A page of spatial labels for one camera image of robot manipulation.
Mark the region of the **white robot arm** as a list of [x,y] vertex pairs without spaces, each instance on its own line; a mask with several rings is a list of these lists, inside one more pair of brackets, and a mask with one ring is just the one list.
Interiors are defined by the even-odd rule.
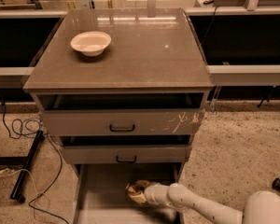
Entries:
[[126,193],[140,204],[161,205],[178,212],[192,209],[213,224],[280,224],[280,196],[270,191],[253,193],[243,211],[208,200],[178,183],[138,180],[127,185]]

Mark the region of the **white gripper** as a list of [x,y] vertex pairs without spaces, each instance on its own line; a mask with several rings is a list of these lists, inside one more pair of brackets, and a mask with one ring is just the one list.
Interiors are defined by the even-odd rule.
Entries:
[[129,197],[132,201],[144,204],[148,202],[153,205],[167,206],[170,203],[168,199],[169,187],[158,182],[150,182],[148,180],[140,180],[139,185],[144,189],[144,193],[130,193]]

